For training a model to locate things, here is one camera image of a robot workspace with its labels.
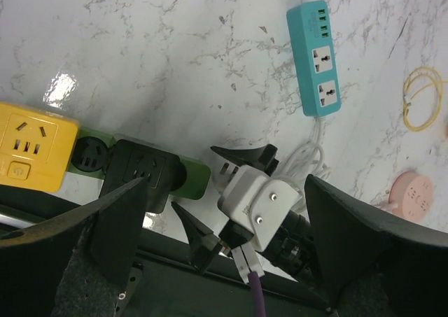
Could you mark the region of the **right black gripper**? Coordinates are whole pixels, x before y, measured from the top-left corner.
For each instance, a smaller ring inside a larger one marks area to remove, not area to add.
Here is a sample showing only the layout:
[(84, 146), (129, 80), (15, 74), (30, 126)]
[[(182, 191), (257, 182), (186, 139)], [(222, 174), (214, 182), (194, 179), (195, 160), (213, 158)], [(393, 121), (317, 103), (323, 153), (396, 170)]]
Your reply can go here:
[[(252, 149), (228, 149), (211, 146), (210, 149), (228, 163), (240, 167), (249, 165), (272, 176), (279, 161), (278, 148), (272, 144)], [(258, 260), (262, 255), (273, 266), (279, 268), (298, 282), (312, 282), (312, 262), (315, 259), (311, 226), (303, 217), (289, 211), (284, 219), (270, 219), (256, 214), (248, 217), (248, 225), (230, 219), (219, 234), (208, 228), (199, 219), (176, 202), (171, 207), (180, 218), (190, 246), (190, 264), (205, 274), (223, 245), (230, 249), (235, 265), (244, 282), (259, 282), (265, 275)]]

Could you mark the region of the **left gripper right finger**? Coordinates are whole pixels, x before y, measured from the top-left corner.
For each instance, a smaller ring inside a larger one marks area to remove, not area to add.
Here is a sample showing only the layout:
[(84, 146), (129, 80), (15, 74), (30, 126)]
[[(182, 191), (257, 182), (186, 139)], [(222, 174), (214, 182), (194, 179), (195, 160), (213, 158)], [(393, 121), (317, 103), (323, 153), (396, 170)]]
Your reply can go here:
[(447, 233), (312, 175), (304, 191), (323, 287), (339, 316), (447, 315)]

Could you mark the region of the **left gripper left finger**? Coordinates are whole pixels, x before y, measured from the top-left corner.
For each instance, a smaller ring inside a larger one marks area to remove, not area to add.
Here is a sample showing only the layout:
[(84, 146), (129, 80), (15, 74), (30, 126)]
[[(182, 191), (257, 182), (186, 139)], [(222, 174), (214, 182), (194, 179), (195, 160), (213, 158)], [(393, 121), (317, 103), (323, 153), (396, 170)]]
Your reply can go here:
[(134, 179), (1, 237), (2, 316), (114, 316), (126, 289), (148, 193)]

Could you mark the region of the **round pink power socket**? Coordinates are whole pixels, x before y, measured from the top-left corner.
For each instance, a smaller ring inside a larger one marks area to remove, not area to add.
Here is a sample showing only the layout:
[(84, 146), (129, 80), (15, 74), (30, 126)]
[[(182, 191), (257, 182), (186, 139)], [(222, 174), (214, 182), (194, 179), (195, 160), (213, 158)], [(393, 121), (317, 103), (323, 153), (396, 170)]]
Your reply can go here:
[(394, 182), (389, 204), (392, 213), (413, 223), (421, 221), (431, 209), (434, 187), (429, 177), (406, 171)]

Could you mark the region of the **teal power strip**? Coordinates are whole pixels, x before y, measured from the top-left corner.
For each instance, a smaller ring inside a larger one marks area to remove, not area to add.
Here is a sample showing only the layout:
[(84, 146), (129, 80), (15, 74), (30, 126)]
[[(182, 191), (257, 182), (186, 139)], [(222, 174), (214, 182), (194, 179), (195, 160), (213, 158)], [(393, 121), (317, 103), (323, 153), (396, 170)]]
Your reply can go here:
[(303, 113), (322, 118), (337, 112), (342, 100), (327, 3), (302, 3), (286, 20)]

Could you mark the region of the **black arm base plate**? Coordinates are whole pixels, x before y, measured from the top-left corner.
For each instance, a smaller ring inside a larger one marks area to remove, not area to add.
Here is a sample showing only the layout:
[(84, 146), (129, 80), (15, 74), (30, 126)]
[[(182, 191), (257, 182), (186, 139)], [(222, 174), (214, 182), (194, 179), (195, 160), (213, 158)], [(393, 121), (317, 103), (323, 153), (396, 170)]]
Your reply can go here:
[[(1, 188), (1, 208), (35, 218), (36, 223), (79, 206), (44, 192)], [(248, 286), (232, 261), (220, 257), (199, 275), (190, 265), (185, 243), (142, 226), (126, 289), (114, 316), (252, 316)]]

